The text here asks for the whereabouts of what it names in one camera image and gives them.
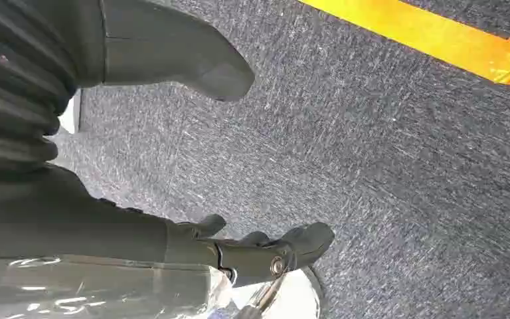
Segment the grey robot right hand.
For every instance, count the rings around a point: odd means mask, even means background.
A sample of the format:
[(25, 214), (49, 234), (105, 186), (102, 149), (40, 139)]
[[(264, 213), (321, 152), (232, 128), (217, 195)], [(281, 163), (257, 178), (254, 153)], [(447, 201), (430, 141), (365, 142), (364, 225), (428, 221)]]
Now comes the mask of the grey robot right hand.
[(0, 253), (209, 265), (238, 286), (318, 260), (335, 238), (325, 223), (216, 240), (219, 215), (176, 223), (123, 208), (52, 164), (49, 137), (79, 88), (160, 82), (229, 102), (254, 73), (213, 26), (152, 1), (0, 1)]

